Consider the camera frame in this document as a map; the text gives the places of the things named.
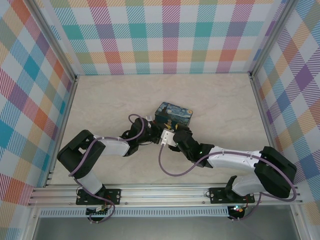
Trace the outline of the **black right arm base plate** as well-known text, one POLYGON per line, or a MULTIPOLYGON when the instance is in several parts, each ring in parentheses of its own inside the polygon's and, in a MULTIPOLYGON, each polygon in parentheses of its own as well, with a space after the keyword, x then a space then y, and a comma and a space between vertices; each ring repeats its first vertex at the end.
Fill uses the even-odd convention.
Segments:
POLYGON ((223 187, 211 187, 208 189, 208 196, 211 204, 253 204, 255 197, 247 194, 241 196, 233 191, 227 193, 223 187))

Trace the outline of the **aluminium frame post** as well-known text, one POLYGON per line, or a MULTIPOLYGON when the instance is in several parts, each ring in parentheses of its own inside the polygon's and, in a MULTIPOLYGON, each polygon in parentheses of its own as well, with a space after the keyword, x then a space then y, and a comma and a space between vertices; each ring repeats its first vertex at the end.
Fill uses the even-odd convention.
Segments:
POLYGON ((298 2, 299 0, 274 0, 249 58, 247 72, 250 78, 254 78, 262 67, 298 2))
POLYGON ((32 16, 35 18, 35 21, 39 25, 42 34, 48 41, 48 44, 52 47, 54 53, 56 54, 58 60, 60 60, 63 69, 66 71, 67 75, 72 79, 73 82, 77 80, 77 75, 73 71, 67 57, 65 56, 62 48, 60 47, 57 38, 55 37, 52 29, 47 23, 44 15, 42 14, 41 9, 38 7, 35 0, 24 0, 24 3, 30 10, 32 16))

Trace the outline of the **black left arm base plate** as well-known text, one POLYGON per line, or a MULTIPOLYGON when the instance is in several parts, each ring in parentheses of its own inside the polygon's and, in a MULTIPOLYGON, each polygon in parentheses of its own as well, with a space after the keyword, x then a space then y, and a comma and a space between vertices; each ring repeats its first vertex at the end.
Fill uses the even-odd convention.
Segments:
MULTIPOLYGON (((91 196, 83 189, 79 189, 76 195, 77 195, 76 201, 75 201, 76 205, 104 205, 106 203, 102 199, 91 196)), ((95 195, 100 198, 107 199, 113 202, 115 205, 119 205, 120 199, 121 199, 121 189, 102 188, 95 195)))

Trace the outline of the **grey metal panel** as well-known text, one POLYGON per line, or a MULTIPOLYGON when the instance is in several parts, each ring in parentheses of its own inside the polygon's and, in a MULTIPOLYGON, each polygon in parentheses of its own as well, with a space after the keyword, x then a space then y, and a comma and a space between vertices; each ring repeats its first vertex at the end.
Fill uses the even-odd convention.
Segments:
POLYGON ((290 220, 252 218, 115 217, 101 224, 85 218, 41 218, 33 240, 300 240, 290 220))

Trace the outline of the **aluminium mounting rail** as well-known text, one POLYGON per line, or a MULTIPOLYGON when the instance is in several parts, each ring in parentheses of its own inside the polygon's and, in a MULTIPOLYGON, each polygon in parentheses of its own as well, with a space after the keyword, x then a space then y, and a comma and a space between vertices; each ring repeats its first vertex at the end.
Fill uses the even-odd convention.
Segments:
MULTIPOLYGON (((121 189, 119 207, 208 207, 209 188, 222 188, 224 184, 172 183, 172 184, 109 184, 107 189, 121 189)), ((76 207, 75 184, 49 184, 33 190, 29 207, 76 207)))

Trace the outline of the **starry night painted tin box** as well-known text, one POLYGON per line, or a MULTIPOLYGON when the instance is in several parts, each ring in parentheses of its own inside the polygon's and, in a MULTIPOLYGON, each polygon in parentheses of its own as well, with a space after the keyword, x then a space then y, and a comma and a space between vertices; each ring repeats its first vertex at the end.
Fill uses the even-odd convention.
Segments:
POLYGON ((158 123, 168 125, 172 124, 172 122, 176 122, 188 126, 191 121, 193 111, 172 103, 162 102, 154 115, 155 121, 158 123))

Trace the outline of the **aluminium side rail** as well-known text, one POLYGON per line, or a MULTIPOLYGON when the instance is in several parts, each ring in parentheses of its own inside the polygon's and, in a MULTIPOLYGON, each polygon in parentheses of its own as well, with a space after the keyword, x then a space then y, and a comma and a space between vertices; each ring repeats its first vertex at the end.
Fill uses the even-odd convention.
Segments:
POLYGON ((258 176, 262 177, 263 183, 267 183, 268 186, 283 182, 286 183, 286 179, 282 176, 282 169, 279 168, 279 164, 275 158, 279 157, 281 154, 275 149, 275 143, 271 135, 270 126, 267 123, 267 116, 264 112, 257 86, 250 73, 248 74, 248 77, 268 141, 268 145, 260 151, 262 160, 259 160, 258 162, 258 176))
POLYGON ((67 126, 67 122, 68 122, 68 118, 70 116, 70 112, 71 112, 71 108, 72 108, 72 104, 75 98, 75 94, 76 94, 76 90, 78 87, 78 82, 79 82, 79 76, 76 76, 75 79, 72 81, 71 84, 71 88, 70 88, 70 93, 66 102, 66 106, 63 112, 63 118, 61 121, 61 126, 57 132, 57 139, 55 141, 55 145, 54 145, 54 149, 53 149, 53 153, 51 156, 50 161, 48 162, 48 166, 47 169, 45 170, 45 175, 44 175, 44 179, 40 185, 41 188, 45 188, 47 186, 47 183, 49 181, 49 175, 54 171, 55 169, 55 165, 56 165, 56 161, 57 161, 57 156, 58 156, 58 152, 60 150, 61 144, 62 144, 62 140, 64 137, 64 133, 66 130, 66 126, 67 126))

